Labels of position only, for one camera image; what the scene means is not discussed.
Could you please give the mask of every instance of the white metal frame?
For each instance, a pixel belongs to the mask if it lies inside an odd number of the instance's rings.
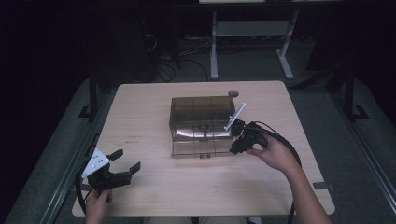
[[[210,77],[219,79],[218,58],[216,55],[217,36],[285,36],[281,49],[276,50],[287,79],[293,79],[286,52],[294,31],[299,10],[294,10],[289,21],[217,21],[217,12],[213,12],[212,51],[210,52]]]

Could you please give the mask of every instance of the gray carpet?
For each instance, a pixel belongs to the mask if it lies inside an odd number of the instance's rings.
[[[282,80],[287,86],[293,86],[313,74],[305,71],[312,47],[312,42],[295,42],[290,45],[287,56],[295,74],[294,80],[284,78],[274,51],[275,46],[220,54],[219,81]],[[210,71],[208,53],[193,54],[183,59],[194,59],[207,73]],[[180,69],[176,71],[173,82],[205,81],[204,71],[195,63],[182,62]],[[336,103],[343,93],[327,93],[324,90],[326,80],[324,78],[304,91],[290,91],[290,97],[320,171],[326,183],[333,187],[330,193],[335,204],[335,213],[331,215],[331,219],[333,223],[396,223],[395,213],[375,181],[360,144],[352,134],[351,124]],[[11,211],[7,223],[39,223],[46,214],[53,195],[60,193],[59,187],[66,187],[69,191],[67,197],[58,203],[61,209],[54,223],[83,223],[82,218],[73,217],[71,214],[71,207],[76,199],[72,183],[64,183],[64,186],[59,184],[62,183],[61,176],[67,170],[65,167],[76,149],[87,150],[95,135],[101,132],[114,94],[114,91],[109,94],[100,93],[99,114],[93,122],[88,122],[88,119],[78,118],[81,108],[89,103],[88,81],[81,85]],[[396,165],[393,162],[396,159],[395,128],[376,105],[369,90],[359,81],[356,82],[355,94],[356,104],[363,106],[370,119],[357,120],[353,125],[359,128],[390,181],[396,184]],[[140,222],[141,218],[114,217],[109,217],[106,221]],[[263,217],[262,222],[286,223],[287,218]]]

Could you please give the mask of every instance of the transparent box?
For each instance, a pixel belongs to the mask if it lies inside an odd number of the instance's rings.
[[[230,96],[173,98],[169,126],[173,158],[231,155],[230,131],[224,127],[235,113]]]

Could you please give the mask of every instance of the floor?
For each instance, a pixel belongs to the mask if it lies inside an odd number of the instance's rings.
[[[217,82],[281,80],[286,86],[292,87],[317,73],[305,70],[315,45],[313,40],[291,43],[287,58],[295,75],[293,80],[283,76],[276,57],[275,49],[281,40],[259,41],[262,43],[255,47],[242,42],[232,47],[232,51],[220,53]],[[187,40],[181,43],[185,50],[191,45],[201,46],[201,43]],[[169,59],[162,60],[160,74],[153,82],[168,81],[166,78],[172,76],[172,70],[175,70],[175,77],[171,82],[212,81],[207,78],[210,71],[207,49],[181,59],[179,68]],[[396,130],[376,105],[369,89],[358,80],[355,81],[354,105],[361,105],[369,118],[357,119],[355,122],[347,119],[342,105],[344,89],[328,93],[325,86],[329,78],[325,77],[303,90],[290,90],[290,98],[320,171],[330,186],[335,204],[335,212],[330,217],[333,223],[396,223],[395,211],[383,193],[386,189],[381,187],[381,179],[375,175],[378,169],[373,167],[378,167],[368,155],[371,153],[375,156],[386,179],[394,186]],[[84,221],[71,214],[76,199],[74,173],[84,159],[85,151],[97,141],[116,92],[116,88],[106,93],[98,92],[98,114],[89,121],[78,117],[81,108],[89,104],[89,80],[79,87],[6,223],[61,224]],[[141,217],[109,217],[107,223],[141,221]],[[286,222],[286,216],[262,217],[262,223]]]

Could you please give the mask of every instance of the wooden table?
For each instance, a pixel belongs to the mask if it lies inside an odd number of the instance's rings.
[[[171,99],[227,95],[246,123],[262,121],[298,151],[310,183],[323,182],[285,85],[280,81],[132,84],[119,87],[97,148],[124,149],[110,171],[141,161],[132,184],[114,189],[109,214],[117,217],[266,216],[289,213],[292,196],[285,176],[246,153],[210,159],[173,159],[169,128]],[[334,212],[327,189],[314,189],[326,212]],[[78,203],[75,216],[83,216]]]

